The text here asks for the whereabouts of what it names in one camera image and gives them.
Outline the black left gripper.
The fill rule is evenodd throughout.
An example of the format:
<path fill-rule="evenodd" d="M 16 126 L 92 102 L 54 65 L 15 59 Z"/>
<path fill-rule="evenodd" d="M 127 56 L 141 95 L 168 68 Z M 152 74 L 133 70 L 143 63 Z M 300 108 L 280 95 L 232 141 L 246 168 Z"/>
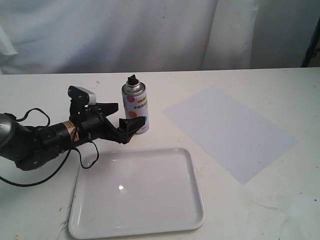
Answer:
<path fill-rule="evenodd" d="M 116 128 L 107 116 L 119 110 L 118 103 L 96 103 L 80 105 L 70 101 L 69 120 L 77 127 L 76 144 L 85 144 L 96 139 L 104 139 L 119 144 L 127 144 L 137 131 L 145 125 L 145 117 L 119 119 Z"/>

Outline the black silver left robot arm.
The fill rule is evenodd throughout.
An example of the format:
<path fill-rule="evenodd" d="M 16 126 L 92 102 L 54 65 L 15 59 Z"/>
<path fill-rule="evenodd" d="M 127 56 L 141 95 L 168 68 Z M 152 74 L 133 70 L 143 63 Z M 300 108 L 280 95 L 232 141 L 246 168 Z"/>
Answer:
<path fill-rule="evenodd" d="M 23 126 L 10 113 L 0 115 L 0 155 L 23 171 L 32 171 L 96 139 L 127 144 L 145 125 L 145 117 L 119 119 L 114 127 L 107 119 L 119 109 L 117 103 L 70 104 L 68 121 L 46 126 Z"/>

